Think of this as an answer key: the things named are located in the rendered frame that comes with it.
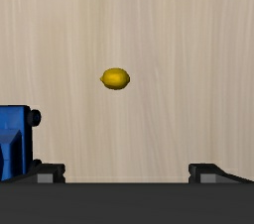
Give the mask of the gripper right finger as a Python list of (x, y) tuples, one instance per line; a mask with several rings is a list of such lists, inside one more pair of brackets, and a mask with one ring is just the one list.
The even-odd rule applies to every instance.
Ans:
[(215, 164), (189, 164), (189, 183), (252, 183), (252, 180), (230, 174)]

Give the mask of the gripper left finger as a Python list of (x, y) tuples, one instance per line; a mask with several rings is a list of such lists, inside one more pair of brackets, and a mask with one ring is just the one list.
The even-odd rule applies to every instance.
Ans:
[(40, 164), (26, 174), (21, 174), (3, 183), (65, 183), (64, 164)]

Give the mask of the yellow lemon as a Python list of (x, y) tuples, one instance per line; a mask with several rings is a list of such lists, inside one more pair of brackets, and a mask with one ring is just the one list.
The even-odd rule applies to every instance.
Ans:
[(108, 89), (120, 90), (128, 85), (130, 76), (126, 70), (114, 67), (105, 70), (100, 77), (100, 81)]

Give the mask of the blue toy car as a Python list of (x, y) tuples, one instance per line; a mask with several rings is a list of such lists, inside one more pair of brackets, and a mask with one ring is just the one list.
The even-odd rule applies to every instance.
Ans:
[(0, 105), (0, 181), (28, 172), (33, 128), (41, 119), (41, 112), (28, 105)]

